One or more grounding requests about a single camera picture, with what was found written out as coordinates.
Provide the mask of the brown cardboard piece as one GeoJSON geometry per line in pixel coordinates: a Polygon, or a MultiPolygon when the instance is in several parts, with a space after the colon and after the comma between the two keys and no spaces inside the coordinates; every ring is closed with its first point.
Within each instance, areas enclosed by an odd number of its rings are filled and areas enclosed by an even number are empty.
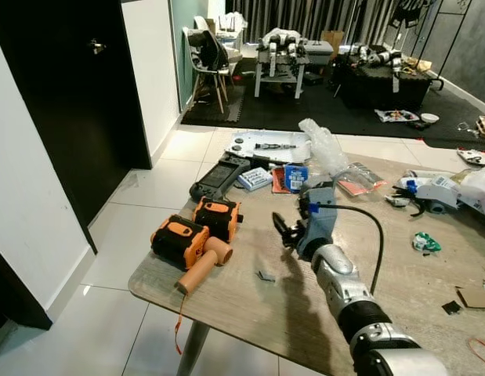
{"type": "Polygon", "coordinates": [[[485,309],[485,287],[457,287],[461,303],[471,309],[485,309]]]}

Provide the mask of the black door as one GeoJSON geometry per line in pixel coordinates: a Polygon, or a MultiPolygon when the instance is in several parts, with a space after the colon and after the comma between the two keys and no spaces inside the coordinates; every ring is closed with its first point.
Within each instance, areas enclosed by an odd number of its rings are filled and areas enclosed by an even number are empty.
{"type": "Polygon", "coordinates": [[[151,168],[121,0],[0,0],[0,46],[82,232],[151,168]]]}

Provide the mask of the white blue small box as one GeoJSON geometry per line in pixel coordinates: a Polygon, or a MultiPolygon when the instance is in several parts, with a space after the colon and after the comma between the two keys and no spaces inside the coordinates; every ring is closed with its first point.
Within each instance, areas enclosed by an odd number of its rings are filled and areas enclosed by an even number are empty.
{"type": "Polygon", "coordinates": [[[253,168],[251,171],[242,172],[236,178],[238,187],[246,191],[263,189],[264,186],[270,186],[273,183],[273,176],[267,169],[253,168]]]}

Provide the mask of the crumpled clear plastic bag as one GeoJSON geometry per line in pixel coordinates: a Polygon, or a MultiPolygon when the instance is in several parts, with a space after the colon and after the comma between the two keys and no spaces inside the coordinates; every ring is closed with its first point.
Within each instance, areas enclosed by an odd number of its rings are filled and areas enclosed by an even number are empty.
{"type": "Polygon", "coordinates": [[[303,119],[297,125],[308,136],[309,150],[321,173],[334,178],[349,168],[349,158],[332,132],[322,128],[312,118],[303,119]]]}

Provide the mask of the white chair with clothes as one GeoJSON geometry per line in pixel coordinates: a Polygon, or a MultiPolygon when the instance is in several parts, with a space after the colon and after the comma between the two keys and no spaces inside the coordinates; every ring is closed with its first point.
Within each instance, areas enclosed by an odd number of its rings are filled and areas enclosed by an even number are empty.
{"type": "Polygon", "coordinates": [[[234,69],[242,61],[242,53],[237,48],[226,47],[217,38],[213,22],[203,16],[194,17],[195,28],[183,28],[187,43],[189,64],[194,72],[194,86],[191,98],[196,103],[205,86],[216,100],[220,114],[225,114],[228,104],[228,83],[232,82],[234,69]]]}

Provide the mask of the green crumpled wrapper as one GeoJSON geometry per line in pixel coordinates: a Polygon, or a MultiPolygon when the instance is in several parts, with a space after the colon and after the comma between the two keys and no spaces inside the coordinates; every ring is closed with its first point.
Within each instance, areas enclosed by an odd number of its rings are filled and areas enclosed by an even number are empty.
{"type": "Polygon", "coordinates": [[[411,240],[411,246],[422,254],[433,254],[442,251],[439,241],[433,239],[431,235],[425,232],[417,232],[411,240]]]}

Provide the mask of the white plastic bag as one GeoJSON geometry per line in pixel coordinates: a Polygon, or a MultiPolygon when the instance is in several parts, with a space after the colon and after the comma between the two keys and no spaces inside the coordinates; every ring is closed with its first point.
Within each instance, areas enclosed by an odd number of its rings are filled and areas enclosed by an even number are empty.
{"type": "Polygon", "coordinates": [[[458,185],[458,201],[485,216],[485,166],[467,168],[452,175],[458,185]]]}

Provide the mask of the grey metal table leg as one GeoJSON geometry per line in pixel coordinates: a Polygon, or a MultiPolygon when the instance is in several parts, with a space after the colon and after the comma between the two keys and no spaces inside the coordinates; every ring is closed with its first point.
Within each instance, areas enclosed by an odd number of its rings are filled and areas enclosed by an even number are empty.
{"type": "Polygon", "coordinates": [[[210,327],[194,322],[189,329],[185,349],[181,354],[176,376],[191,376],[204,347],[210,327]]]}

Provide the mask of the orange rubber band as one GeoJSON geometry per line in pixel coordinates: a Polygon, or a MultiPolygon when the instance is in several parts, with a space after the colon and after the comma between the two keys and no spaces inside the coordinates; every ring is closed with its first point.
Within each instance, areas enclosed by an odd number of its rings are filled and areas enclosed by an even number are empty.
{"type": "Polygon", "coordinates": [[[475,358],[478,358],[479,361],[485,364],[485,340],[471,337],[465,341],[465,346],[467,346],[468,351],[470,351],[475,358]]]}

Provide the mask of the grey striped curtain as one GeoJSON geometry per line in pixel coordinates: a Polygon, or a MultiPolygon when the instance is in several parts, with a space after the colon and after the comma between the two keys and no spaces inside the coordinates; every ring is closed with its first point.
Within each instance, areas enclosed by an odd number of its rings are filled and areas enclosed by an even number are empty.
{"type": "Polygon", "coordinates": [[[247,22],[245,41],[257,41],[273,29],[293,30],[303,38],[342,32],[342,42],[379,45],[397,32],[418,27],[438,0],[226,0],[226,11],[247,22]]]}

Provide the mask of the orange black tool case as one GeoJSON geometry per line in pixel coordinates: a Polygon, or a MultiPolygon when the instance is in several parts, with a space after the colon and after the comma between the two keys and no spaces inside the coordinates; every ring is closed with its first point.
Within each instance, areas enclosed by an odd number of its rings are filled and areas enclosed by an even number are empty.
{"type": "Polygon", "coordinates": [[[193,211],[192,221],[206,226],[211,237],[231,243],[239,223],[243,222],[241,204],[223,198],[202,197],[193,211]]]}
{"type": "Polygon", "coordinates": [[[150,237],[151,251],[182,271],[188,271],[204,254],[210,229],[173,214],[150,237]]]}

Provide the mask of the grey plastic box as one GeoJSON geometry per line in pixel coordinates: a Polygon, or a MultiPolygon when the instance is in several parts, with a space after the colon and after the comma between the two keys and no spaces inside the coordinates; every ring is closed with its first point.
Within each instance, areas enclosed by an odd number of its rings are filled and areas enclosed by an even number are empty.
{"type": "Polygon", "coordinates": [[[303,46],[308,64],[325,66],[331,63],[335,51],[328,41],[309,40],[303,46]]]}

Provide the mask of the clear bag with red card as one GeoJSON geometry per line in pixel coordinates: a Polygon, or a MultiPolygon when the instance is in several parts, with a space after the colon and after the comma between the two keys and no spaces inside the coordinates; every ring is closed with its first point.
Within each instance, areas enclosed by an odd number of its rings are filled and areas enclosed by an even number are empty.
{"type": "Polygon", "coordinates": [[[376,191],[387,182],[381,176],[361,162],[352,162],[342,171],[333,176],[335,182],[350,196],[363,196],[363,194],[376,191]]]}

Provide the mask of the black storage box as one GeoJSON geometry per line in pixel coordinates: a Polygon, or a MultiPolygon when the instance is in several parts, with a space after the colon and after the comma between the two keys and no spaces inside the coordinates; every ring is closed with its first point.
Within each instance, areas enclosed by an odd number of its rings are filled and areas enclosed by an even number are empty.
{"type": "Polygon", "coordinates": [[[331,83],[347,107],[371,110],[420,110],[435,78],[425,73],[371,66],[353,55],[333,60],[331,83]]]}

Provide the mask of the blue small packet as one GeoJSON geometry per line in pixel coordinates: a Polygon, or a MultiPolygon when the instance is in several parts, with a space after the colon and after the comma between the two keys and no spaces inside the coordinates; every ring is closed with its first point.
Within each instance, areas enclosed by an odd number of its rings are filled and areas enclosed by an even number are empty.
{"type": "Polygon", "coordinates": [[[282,185],[289,193],[299,193],[308,179],[308,168],[302,164],[286,164],[282,168],[282,185]]]}

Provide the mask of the white black robot parts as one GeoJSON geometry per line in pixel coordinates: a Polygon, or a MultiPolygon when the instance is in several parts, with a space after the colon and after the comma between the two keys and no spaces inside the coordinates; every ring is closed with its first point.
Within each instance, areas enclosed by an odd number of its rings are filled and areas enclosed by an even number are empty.
{"type": "Polygon", "coordinates": [[[274,28],[258,40],[257,53],[268,53],[273,56],[285,55],[299,58],[306,50],[308,39],[295,30],[274,28]]]}

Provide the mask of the white small table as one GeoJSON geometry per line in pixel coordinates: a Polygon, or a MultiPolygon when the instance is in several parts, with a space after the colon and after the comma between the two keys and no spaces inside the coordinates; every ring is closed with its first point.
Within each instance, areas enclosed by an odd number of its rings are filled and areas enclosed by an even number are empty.
{"type": "Polygon", "coordinates": [[[257,51],[256,62],[253,91],[255,98],[260,97],[264,83],[294,85],[295,99],[302,97],[304,73],[306,66],[310,64],[306,55],[274,55],[270,50],[264,49],[257,51]]]}

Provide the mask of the brown cardboard box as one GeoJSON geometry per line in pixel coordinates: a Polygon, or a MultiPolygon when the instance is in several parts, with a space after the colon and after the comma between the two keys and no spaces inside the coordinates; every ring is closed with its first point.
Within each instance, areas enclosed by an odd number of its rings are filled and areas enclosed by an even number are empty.
{"type": "Polygon", "coordinates": [[[320,40],[322,45],[329,47],[329,57],[333,58],[336,54],[340,53],[343,37],[345,37],[345,32],[342,30],[324,30],[321,33],[320,40]]]}

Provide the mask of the black floor mat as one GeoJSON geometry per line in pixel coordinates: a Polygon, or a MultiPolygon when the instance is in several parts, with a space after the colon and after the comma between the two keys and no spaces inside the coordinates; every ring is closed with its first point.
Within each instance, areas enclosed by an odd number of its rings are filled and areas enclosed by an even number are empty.
{"type": "Polygon", "coordinates": [[[429,87],[420,110],[413,114],[436,114],[436,123],[381,122],[371,108],[347,107],[336,93],[336,86],[304,85],[302,97],[295,99],[295,86],[283,85],[281,92],[271,90],[270,83],[261,87],[255,98],[255,61],[242,60],[240,77],[228,84],[229,102],[225,114],[220,114],[216,100],[205,86],[198,103],[183,115],[185,125],[219,126],[220,128],[251,128],[297,130],[297,123],[312,118],[318,125],[336,135],[384,136],[397,139],[422,139],[436,148],[475,148],[485,150],[485,139],[461,128],[461,123],[475,123],[482,114],[475,105],[455,96],[450,90],[429,87]]]}

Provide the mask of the black handheld controller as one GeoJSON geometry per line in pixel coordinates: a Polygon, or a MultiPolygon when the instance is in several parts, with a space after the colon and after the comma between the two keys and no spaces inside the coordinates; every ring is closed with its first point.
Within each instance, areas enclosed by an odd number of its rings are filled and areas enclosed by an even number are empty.
{"type": "Polygon", "coordinates": [[[247,158],[232,153],[222,154],[217,164],[190,186],[188,191],[192,201],[199,203],[203,197],[223,200],[239,176],[250,168],[252,162],[247,158]]]}

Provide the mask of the white flat tray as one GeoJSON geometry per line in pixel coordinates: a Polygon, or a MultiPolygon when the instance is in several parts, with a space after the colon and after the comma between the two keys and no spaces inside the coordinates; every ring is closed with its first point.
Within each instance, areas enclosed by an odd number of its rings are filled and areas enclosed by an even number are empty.
{"type": "Polygon", "coordinates": [[[281,164],[303,164],[311,157],[305,133],[282,130],[235,132],[223,149],[235,157],[262,157],[281,164]]]}

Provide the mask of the white dish with scraps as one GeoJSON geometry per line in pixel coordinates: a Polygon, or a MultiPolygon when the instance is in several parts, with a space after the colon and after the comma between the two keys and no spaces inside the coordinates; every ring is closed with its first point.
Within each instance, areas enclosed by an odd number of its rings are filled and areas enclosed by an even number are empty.
{"type": "Polygon", "coordinates": [[[475,148],[458,148],[456,151],[458,157],[461,158],[465,164],[471,166],[485,166],[485,150],[475,150],[475,148]]]}

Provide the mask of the orange flat packet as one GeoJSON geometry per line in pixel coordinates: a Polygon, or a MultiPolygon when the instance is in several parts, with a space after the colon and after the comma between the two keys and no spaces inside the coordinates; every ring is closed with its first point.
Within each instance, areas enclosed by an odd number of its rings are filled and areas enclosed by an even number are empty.
{"type": "Polygon", "coordinates": [[[288,187],[285,168],[283,166],[277,166],[276,168],[272,168],[270,173],[272,178],[271,193],[290,194],[291,190],[288,187]]]}

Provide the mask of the printed wrapper on floor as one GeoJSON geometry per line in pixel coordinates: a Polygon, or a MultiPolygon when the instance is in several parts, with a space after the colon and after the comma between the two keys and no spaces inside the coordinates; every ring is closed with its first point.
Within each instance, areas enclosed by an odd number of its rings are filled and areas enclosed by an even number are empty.
{"type": "Polygon", "coordinates": [[[404,123],[420,121],[418,115],[406,110],[374,110],[381,122],[404,123]]]}

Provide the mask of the white spare gripper black jaws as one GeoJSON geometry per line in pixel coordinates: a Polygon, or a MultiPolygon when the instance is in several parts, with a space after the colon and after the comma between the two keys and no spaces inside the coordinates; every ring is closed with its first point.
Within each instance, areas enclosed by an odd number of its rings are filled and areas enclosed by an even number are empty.
{"type": "Polygon", "coordinates": [[[407,173],[393,187],[392,198],[407,198],[418,211],[411,216],[446,214],[461,207],[458,184],[449,175],[419,175],[407,173]]]}

